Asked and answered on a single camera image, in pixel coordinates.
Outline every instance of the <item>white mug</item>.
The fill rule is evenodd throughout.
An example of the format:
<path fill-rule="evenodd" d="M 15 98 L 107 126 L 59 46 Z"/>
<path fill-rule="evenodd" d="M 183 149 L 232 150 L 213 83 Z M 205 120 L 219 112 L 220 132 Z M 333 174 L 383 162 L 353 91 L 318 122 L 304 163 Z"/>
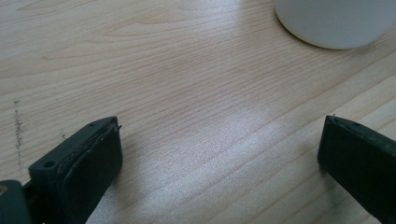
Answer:
<path fill-rule="evenodd" d="M 276 0 L 282 24 L 326 49 L 366 45 L 396 23 L 396 0 Z"/>

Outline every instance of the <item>black object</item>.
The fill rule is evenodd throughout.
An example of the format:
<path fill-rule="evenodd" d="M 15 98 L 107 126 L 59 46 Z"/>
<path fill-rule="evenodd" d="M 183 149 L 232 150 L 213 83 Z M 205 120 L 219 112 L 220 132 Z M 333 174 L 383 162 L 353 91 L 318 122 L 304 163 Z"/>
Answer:
<path fill-rule="evenodd" d="M 121 166 L 117 118 L 90 123 L 30 166 L 25 186 L 0 182 L 0 223 L 85 223 Z"/>
<path fill-rule="evenodd" d="M 318 163 L 370 214 L 396 223 L 396 142 L 363 125 L 326 117 Z"/>

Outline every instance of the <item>black clamp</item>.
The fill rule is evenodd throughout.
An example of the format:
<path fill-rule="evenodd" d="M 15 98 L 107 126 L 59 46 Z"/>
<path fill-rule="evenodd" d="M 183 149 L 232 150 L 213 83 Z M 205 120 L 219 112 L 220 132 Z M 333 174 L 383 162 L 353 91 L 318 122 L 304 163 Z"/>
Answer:
<path fill-rule="evenodd" d="M 396 223 L 396 142 L 363 125 L 326 118 L 318 162 L 382 223 Z"/>
<path fill-rule="evenodd" d="M 85 223 L 122 166 L 117 118 L 99 119 L 29 167 L 0 181 L 0 223 Z"/>

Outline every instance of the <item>dark stain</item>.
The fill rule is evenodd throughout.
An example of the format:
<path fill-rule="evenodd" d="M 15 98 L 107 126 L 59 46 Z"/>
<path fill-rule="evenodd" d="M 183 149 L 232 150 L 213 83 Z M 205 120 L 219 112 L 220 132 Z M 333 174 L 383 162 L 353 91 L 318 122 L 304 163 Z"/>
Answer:
<path fill-rule="evenodd" d="M 15 110 L 14 119 L 15 119 L 15 138 L 16 138 L 15 147 L 18 150 L 18 165 L 21 168 L 20 149 L 21 146 L 23 145 L 22 133 L 24 132 L 24 128 L 22 127 L 23 122 L 21 121 L 21 114 L 18 112 L 18 110 Z"/>
<path fill-rule="evenodd" d="M 65 133 L 59 133 L 60 135 L 61 135 L 61 137 L 62 137 L 62 139 L 63 140 L 66 140 L 67 139 L 67 137 L 66 137 L 66 134 Z"/>

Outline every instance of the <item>wood grain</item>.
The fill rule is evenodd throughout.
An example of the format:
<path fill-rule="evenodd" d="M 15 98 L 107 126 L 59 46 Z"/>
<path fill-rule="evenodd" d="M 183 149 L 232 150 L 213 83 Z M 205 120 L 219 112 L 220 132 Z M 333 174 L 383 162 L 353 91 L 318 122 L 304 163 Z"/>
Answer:
<path fill-rule="evenodd" d="M 316 155 L 336 114 L 396 139 L 396 29 L 320 49 L 273 1 L 0 1 L 0 177 L 118 116 L 89 223 L 377 223 Z"/>

